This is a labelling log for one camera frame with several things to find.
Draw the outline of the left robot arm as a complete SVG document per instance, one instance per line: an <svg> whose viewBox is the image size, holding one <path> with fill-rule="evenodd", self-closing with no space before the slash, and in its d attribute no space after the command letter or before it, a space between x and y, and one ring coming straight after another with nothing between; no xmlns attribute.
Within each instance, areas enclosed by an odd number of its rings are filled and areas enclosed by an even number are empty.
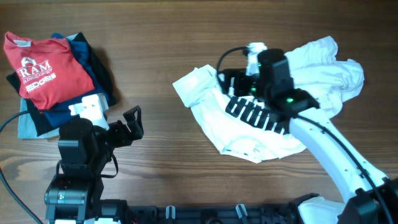
<svg viewBox="0 0 398 224"><path fill-rule="evenodd" d="M105 165L116 162L114 150L142 139L141 108L136 106L105 129L86 118L73 118L60 128L61 160L44 195L49 223L137 223L126 200L103 200Z"/></svg>

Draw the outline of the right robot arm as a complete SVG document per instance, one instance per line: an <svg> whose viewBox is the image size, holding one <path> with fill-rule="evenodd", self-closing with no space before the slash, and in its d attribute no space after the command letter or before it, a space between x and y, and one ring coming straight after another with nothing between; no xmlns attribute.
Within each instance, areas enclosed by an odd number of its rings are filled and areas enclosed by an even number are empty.
<svg viewBox="0 0 398 224"><path fill-rule="evenodd" d="M241 109L244 96L250 124L272 121L298 139L334 181L343 201L308 194L287 205L285 223L396 223L397 180L375 168L335 128L314 97L294 87L281 49L243 47L246 68L217 70L221 91L231 98L228 109Z"/></svg>

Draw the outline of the white t-shirt black print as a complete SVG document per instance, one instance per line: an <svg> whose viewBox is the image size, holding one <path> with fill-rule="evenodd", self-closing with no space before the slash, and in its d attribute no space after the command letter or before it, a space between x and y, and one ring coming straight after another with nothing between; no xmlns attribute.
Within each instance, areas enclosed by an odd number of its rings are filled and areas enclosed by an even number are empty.
<svg viewBox="0 0 398 224"><path fill-rule="evenodd" d="M364 71L354 60L338 61L338 45L330 36L287 52L294 86L309 92L329 118L343 102L358 96ZM284 128L266 118L264 103L253 96L224 95L211 65L195 68L173 84L185 107L220 154L253 163L300 153L305 146Z"/></svg>

